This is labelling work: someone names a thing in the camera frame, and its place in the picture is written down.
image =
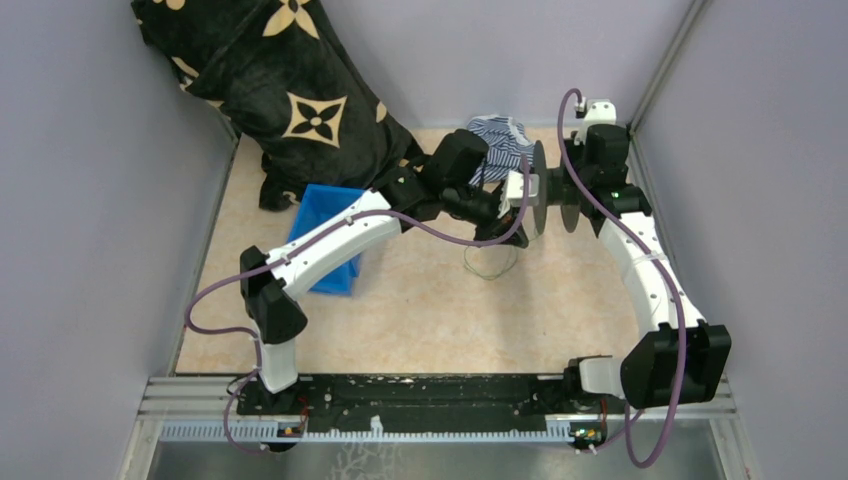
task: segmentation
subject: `black blanket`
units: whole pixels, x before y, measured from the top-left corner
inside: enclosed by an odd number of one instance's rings
[[[285,209],[308,183],[364,188],[420,154],[319,0],[133,0],[132,8],[181,87],[262,147],[261,208]]]

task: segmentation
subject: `gray wall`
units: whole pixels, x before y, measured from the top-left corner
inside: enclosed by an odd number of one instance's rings
[[[767,479],[846,478],[848,3],[715,2],[640,134]]]
[[[689,0],[324,0],[363,77],[407,126],[501,113],[556,123],[562,94],[629,119]]]
[[[231,145],[128,1],[4,1],[0,45],[0,477],[114,478]]]

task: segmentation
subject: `blue crate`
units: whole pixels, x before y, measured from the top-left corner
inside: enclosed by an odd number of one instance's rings
[[[294,226],[288,241],[297,239],[313,228],[333,218],[337,213],[353,205],[365,190],[357,188],[328,187],[310,184],[306,186],[300,210],[294,219]],[[330,295],[352,295],[353,281],[359,276],[361,255],[353,257],[339,268],[328,273],[309,289],[310,292]]]

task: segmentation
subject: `purple hose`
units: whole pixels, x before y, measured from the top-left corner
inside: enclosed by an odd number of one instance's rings
[[[574,184],[577,185],[577,189],[580,190],[580,193],[586,197],[587,200],[595,207],[599,212],[603,213],[605,217],[609,221],[611,221],[615,226],[620,228],[624,233],[630,237],[636,245],[645,253],[645,255],[651,254],[651,249],[643,242],[639,235],[630,230],[624,223],[621,222],[615,215],[613,215],[609,210],[607,210],[601,202],[599,202],[589,189],[586,188],[586,185],[580,181],[580,177],[577,175],[577,172],[574,171],[574,167],[571,165],[571,160],[568,158],[568,153],[565,149],[565,138],[563,138],[562,130],[563,130],[563,120],[565,117],[565,105],[568,103],[569,97],[571,95],[577,95],[577,102],[583,101],[583,94],[580,93],[580,90],[577,88],[572,88],[571,90],[565,92],[565,96],[562,98],[562,102],[559,105],[559,115],[557,116],[557,140],[559,140],[559,148],[561,150],[561,160],[565,169],[568,171],[568,175],[574,181]],[[633,441],[630,436],[630,427],[633,422],[635,422],[636,418],[630,418],[630,405],[625,405],[624,407],[624,439],[627,442],[627,454],[630,456],[630,461],[633,462],[639,468],[648,468],[657,461],[660,454],[662,454],[663,449],[668,443],[668,439],[671,436],[671,430],[674,428],[674,416],[677,413],[677,404],[680,401],[680,390],[683,387],[683,373],[686,368],[686,322],[683,316],[683,302],[680,300],[680,294],[677,291],[677,285],[675,285],[674,280],[671,278],[671,274],[666,270],[665,266],[659,260],[651,261],[654,266],[659,271],[660,275],[663,278],[666,286],[671,292],[671,298],[674,302],[674,308],[677,312],[677,368],[674,370],[674,383],[671,387],[671,399],[668,402],[668,414],[665,417],[665,422],[663,423],[662,432],[660,432],[660,438],[657,440],[656,446],[654,446],[651,454],[648,455],[644,461],[640,461],[636,458],[636,453],[633,451]],[[618,432],[612,438],[610,438],[604,445],[608,445],[612,443],[614,440],[618,439],[621,432]]]
[[[361,218],[372,217],[372,216],[375,216],[375,215],[388,215],[390,217],[398,218],[398,219],[400,219],[400,220],[402,220],[406,223],[409,223],[410,225],[413,225],[415,227],[418,227],[418,228],[424,230],[425,232],[427,232],[431,235],[434,235],[438,238],[441,238],[442,240],[446,240],[446,241],[451,242],[451,243],[456,243],[456,244],[464,245],[464,246],[467,246],[467,247],[490,247],[492,245],[498,245],[500,243],[507,241],[509,239],[509,237],[511,237],[516,231],[518,231],[518,229],[521,227],[521,222],[524,220],[524,214],[527,211],[527,204],[529,203],[529,193],[530,193],[530,162],[527,161],[527,157],[525,155],[521,156],[521,171],[522,171],[522,173],[524,173],[524,175],[523,175],[523,177],[524,177],[524,190],[523,190],[524,195],[521,197],[521,206],[518,208],[518,215],[516,215],[515,221],[509,227],[509,229],[506,231],[506,233],[504,233],[500,237],[494,238],[492,240],[474,241],[474,240],[465,240],[465,239],[462,239],[462,238],[453,237],[453,236],[447,235],[445,233],[439,232],[438,230],[435,230],[431,227],[428,227],[427,225],[424,225],[423,223],[419,222],[418,220],[416,220],[416,219],[414,219],[414,218],[412,218],[408,215],[404,215],[400,212],[395,212],[393,210],[370,210],[370,211],[367,211],[367,212],[360,212],[360,213],[356,213],[354,215],[351,215],[351,218],[353,220],[359,220]],[[319,232],[317,235],[310,238],[309,240],[303,242],[303,244],[301,244],[299,247],[295,248],[294,250],[289,252],[288,255],[286,255],[283,258],[280,258],[279,260],[275,260],[275,261],[273,261],[273,262],[271,262],[267,265],[263,265],[259,268],[255,268],[253,270],[248,270],[246,272],[239,273],[238,275],[233,275],[231,277],[227,277],[223,280],[218,280],[217,282],[213,283],[212,285],[209,285],[208,287],[206,287],[203,290],[201,290],[200,292],[198,292],[197,295],[194,296],[194,298],[189,302],[188,306],[186,307],[185,318],[184,318],[185,326],[186,326],[186,328],[188,328],[192,332],[199,333],[199,334],[202,334],[202,335],[225,335],[225,334],[228,334],[228,333],[246,333],[246,334],[250,335],[250,337],[253,339],[253,344],[254,344],[254,347],[256,348],[256,368],[254,368],[247,375],[247,377],[245,377],[245,380],[243,382],[241,382],[241,384],[239,384],[238,388],[236,388],[235,391],[233,391],[232,395],[230,395],[230,398],[227,401],[227,407],[224,409],[224,434],[227,436],[227,441],[230,443],[230,445],[236,447],[237,449],[241,450],[242,452],[245,452],[245,453],[248,453],[248,454],[251,454],[251,455],[263,453],[263,450],[251,450],[249,448],[244,448],[241,445],[239,445],[235,441],[235,439],[233,439],[233,436],[232,436],[232,433],[230,433],[230,427],[229,427],[230,408],[232,408],[233,403],[235,402],[235,399],[238,397],[239,393],[241,393],[241,391],[245,387],[245,385],[247,385],[247,383],[250,382],[251,380],[253,380],[254,378],[257,378],[259,376],[259,372],[262,370],[262,349],[259,345],[259,342],[261,340],[259,338],[259,335],[256,332],[254,332],[253,329],[250,329],[250,328],[247,328],[247,327],[228,327],[228,328],[217,328],[217,329],[199,327],[191,319],[191,312],[194,310],[194,307],[197,305],[198,302],[200,302],[200,300],[202,300],[204,297],[206,297],[210,293],[214,292],[215,290],[218,290],[221,287],[224,287],[224,286],[229,285],[231,283],[238,282],[238,281],[243,280],[245,278],[250,278],[250,277],[259,275],[260,273],[268,272],[270,270],[273,270],[273,269],[279,267],[280,265],[288,264],[291,261],[291,259],[293,259],[294,257],[303,253],[307,248],[311,247],[312,245],[315,245],[316,243],[321,241],[321,239],[325,238],[327,235],[333,233],[334,231],[338,230],[339,228],[346,226],[347,224],[348,224],[347,219],[340,220],[340,221],[330,225],[326,229],[322,230],[321,232]]]

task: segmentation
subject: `purple cable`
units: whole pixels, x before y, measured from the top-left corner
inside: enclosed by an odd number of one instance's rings
[[[456,243],[467,247],[490,247],[492,245],[498,245],[507,241],[509,237],[512,236],[512,234],[518,231],[518,229],[521,227],[521,222],[524,220],[524,214],[527,211],[527,204],[529,203],[530,193],[530,162],[527,161],[527,157],[525,155],[521,156],[521,171],[524,174],[524,194],[521,197],[521,206],[518,208],[518,214],[516,215],[515,221],[512,225],[510,225],[509,229],[503,235],[492,240],[474,241],[453,237],[451,235],[447,235],[438,230],[435,230],[427,225],[424,225],[423,223],[408,215],[404,215],[400,212],[395,212],[393,210],[370,210],[367,212],[356,213],[354,215],[351,215],[350,218],[353,220],[359,220],[360,218],[372,217],[375,215],[388,215],[390,217],[398,218],[406,223],[409,223],[410,225],[424,230],[425,232],[437,238],[446,240],[451,243]],[[241,382],[239,386],[233,391],[232,395],[230,395],[230,398],[227,401],[227,407],[224,409],[224,435],[226,435],[227,441],[230,443],[230,445],[241,450],[244,453],[257,455],[263,453],[263,450],[251,450],[249,448],[244,448],[235,441],[232,436],[232,433],[230,432],[229,427],[230,408],[232,408],[235,399],[238,397],[238,395],[241,393],[242,389],[244,389],[247,383],[252,381],[254,378],[257,378],[259,376],[259,372],[262,370],[262,349],[259,345],[261,339],[259,338],[259,335],[253,331],[253,329],[250,329],[248,327],[227,327],[216,329],[199,327],[191,319],[191,312],[194,310],[194,307],[197,305],[198,302],[200,302],[200,300],[202,300],[204,297],[214,292],[215,290],[218,290],[219,288],[229,285],[231,283],[235,283],[240,280],[259,275],[260,273],[271,271],[281,265],[287,265],[291,261],[291,259],[303,253],[307,248],[311,247],[312,245],[315,245],[327,235],[346,225],[348,225],[347,219],[340,220],[330,225],[326,229],[322,230],[309,240],[303,242],[303,244],[301,244],[299,247],[295,248],[294,250],[289,252],[288,255],[280,258],[279,260],[275,260],[267,265],[263,265],[253,270],[248,270],[246,272],[239,273],[238,275],[227,277],[223,280],[218,280],[217,282],[213,283],[212,285],[209,285],[208,287],[198,292],[197,295],[194,296],[194,298],[189,302],[188,306],[186,307],[184,318],[185,326],[192,332],[199,333],[201,335],[225,335],[228,333],[246,333],[250,335],[250,337],[253,339],[253,345],[256,349],[256,368],[254,368],[247,375],[247,377],[245,377],[244,381]]]
[[[559,140],[559,148],[561,151],[560,160],[562,161],[563,166],[568,171],[568,175],[574,181],[574,184],[577,185],[577,189],[580,190],[580,193],[586,197],[587,200],[595,207],[599,212],[604,214],[605,217],[609,221],[611,221],[615,226],[620,228],[624,233],[633,240],[636,245],[645,253],[645,255],[651,254],[651,249],[643,242],[633,230],[630,230],[621,220],[616,218],[609,210],[607,210],[601,202],[599,202],[589,189],[586,188],[586,185],[580,180],[580,177],[577,175],[577,172],[574,171],[574,167],[571,165],[571,160],[568,158],[568,153],[565,148],[565,138],[563,137],[563,121],[565,117],[565,105],[568,103],[569,97],[571,95],[577,95],[577,102],[583,101],[583,94],[580,93],[580,90],[577,88],[572,88],[569,91],[565,92],[565,96],[562,97],[562,102],[559,105],[559,115],[557,116],[557,140]],[[677,285],[675,285],[674,280],[671,278],[671,274],[666,270],[665,266],[659,260],[651,260],[651,263],[657,268],[660,275],[663,278],[666,286],[671,292],[672,302],[674,302],[674,308],[677,312],[677,368],[674,371],[674,383],[671,387],[671,399],[668,402],[668,414],[666,414],[665,422],[663,422],[662,432],[660,433],[660,438],[657,440],[656,446],[654,446],[651,454],[648,455],[644,461],[640,461],[636,458],[636,453],[633,451],[633,441],[630,436],[630,427],[632,422],[636,421],[637,417],[630,418],[630,405],[625,404],[624,406],[624,439],[627,442],[627,454],[630,456],[630,461],[633,462],[639,468],[648,468],[657,461],[660,454],[662,454],[663,449],[668,443],[668,439],[671,436],[671,430],[674,427],[674,416],[677,413],[677,404],[680,401],[680,391],[683,387],[683,374],[686,368],[686,322],[683,316],[683,302],[680,300],[680,294],[677,291]],[[618,432],[612,438],[610,438],[604,445],[608,445],[612,443],[614,440],[617,440],[621,435],[621,432]]]

